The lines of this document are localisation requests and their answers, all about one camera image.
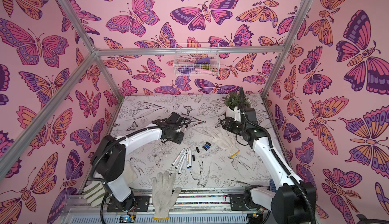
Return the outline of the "white glove front centre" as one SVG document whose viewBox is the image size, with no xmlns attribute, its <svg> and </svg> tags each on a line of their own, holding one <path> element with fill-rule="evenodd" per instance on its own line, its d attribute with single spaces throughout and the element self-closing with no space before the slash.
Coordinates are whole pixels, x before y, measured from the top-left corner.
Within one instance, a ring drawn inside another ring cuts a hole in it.
<svg viewBox="0 0 389 224">
<path fill-rule="evenodd" d="M 181 187 L 175 188 L 174 183 L 176 174 L 169 172 L 159 172 L 152 178 L 152 203 L 155 208 L 153 219 L 155 221 L 164 221 L 169 218 L 169 211 L 175 205 L 181 192 Z"/>
</svg>

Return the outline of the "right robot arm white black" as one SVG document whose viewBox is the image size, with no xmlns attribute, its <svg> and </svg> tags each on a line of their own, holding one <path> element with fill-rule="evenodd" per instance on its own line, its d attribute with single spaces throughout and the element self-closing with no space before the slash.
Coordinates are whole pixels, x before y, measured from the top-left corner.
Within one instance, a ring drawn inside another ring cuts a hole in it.
<svg viewBox="0 0 389 224">
<path fill-rule="evenodd" d="M 279 224 L 316 223 L 316 188 L 304 182 L 287 164 L 274 147 L 268 131 L 257 124 L 255 110 L 237 106 L 235 116 L 226 117 L 222 127 L 243 137 L 260 156 L 274 182 L 274 192 L 264 187 L 251 189 L 252 202 L 269 210 Z"/>
</svg>

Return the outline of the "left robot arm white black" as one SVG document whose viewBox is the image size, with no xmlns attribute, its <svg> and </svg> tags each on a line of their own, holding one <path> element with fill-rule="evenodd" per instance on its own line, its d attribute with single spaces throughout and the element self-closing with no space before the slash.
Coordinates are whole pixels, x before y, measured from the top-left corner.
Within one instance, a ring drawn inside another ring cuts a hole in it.
<svg viewBox="0 0 389 224">
<path fill-rule="evenodd" d="M 125 136 L 105 136 L 91 160 L 89 179 L 102 182 L 117 202 L 125 203 L 132 194 L 124 178 L 126 156 L 157 140 L 181 144 L 190 123 L 189 118 L 173 112 L 168 118 L 154 120 L 145 128 Z"/>
</svg>

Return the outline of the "white glove on table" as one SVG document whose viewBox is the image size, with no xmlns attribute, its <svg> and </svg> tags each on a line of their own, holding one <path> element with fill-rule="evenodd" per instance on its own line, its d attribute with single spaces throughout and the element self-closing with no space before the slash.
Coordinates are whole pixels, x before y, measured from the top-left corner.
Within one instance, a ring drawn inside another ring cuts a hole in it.
<svg viewBox="0 0 389 224">
<path fill-rule="evenodd" d="M 235 157 L 239 154 L 240 149 L 237 147 L 234 135 L 223 128 L 215 128 L 210 133 L 210 138 L 213 143 L 226 150 L 230 157 Z"/>
</svg>

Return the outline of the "green circuit board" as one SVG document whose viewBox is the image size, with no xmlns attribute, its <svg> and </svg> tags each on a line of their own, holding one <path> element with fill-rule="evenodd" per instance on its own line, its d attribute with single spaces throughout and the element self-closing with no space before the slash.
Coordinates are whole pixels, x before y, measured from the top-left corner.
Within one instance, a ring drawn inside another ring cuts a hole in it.
<svg viewBox="0 0 389 224">
<path fill-rule="evenodd" d="M 133 223 L 135 223 L 135 220 L 136 220 L 135 216 L 123 215 L 123 216 L 120 216 L 119 223 L 120 224 L 126 224 L 126 223 L 133 224 Z"/>
</svg>

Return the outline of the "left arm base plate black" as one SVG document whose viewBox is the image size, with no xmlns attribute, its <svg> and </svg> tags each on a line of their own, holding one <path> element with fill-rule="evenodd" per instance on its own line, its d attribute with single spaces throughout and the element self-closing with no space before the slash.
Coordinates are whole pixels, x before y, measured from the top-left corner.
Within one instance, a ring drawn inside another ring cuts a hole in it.
<svg viewBox="0 0 389 224">
<path fill-rule="evenodd" d="M 147 212 L 150 205 L 150 196 L 130 196 L 123 202 L 117 201 L 114 197 L 110 198 L 107 212 Z"/>
</svg>

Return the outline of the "white glove front left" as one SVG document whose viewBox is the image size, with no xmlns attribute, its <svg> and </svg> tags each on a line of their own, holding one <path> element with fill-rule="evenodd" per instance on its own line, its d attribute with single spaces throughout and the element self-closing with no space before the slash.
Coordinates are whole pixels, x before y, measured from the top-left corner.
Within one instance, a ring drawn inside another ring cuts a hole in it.
<svg viewBox="0 0 389 224">
<path fill-rule="evenodd" d="M 84 187 L 83 198 L 91 207 L 97 207 L 102 203 L 106 190 L 102 182 L 93 181 L 90 185 Z"/>
</svg>

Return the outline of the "white potted green plant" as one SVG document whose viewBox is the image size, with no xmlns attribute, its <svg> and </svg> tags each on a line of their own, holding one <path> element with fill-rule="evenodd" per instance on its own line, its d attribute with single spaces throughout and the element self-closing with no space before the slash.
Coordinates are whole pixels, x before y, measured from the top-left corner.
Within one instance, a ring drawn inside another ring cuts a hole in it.
<svg viewBox="0 0 389 224">
<path fill-rule="evenodd" d="M 240 108 L 241 105 L 241 97 L 238 92 L 231 92 L 223 97 L 224 104 L 229 106 L 231 109 L 234 109 L 235 106 Z"/>
</svg>

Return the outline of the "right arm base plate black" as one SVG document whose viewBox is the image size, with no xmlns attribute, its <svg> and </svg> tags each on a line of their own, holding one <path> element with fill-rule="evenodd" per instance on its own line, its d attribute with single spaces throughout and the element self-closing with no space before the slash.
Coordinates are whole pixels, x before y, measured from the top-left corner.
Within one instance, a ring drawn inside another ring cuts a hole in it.
<svg viewBox="0 0 389 224">
<path fill-rule="evenodd" d="M 251 211 L 245 201 L 244 195 L 229 195 L 230 207 L 232 211 Z"/>
</svg>

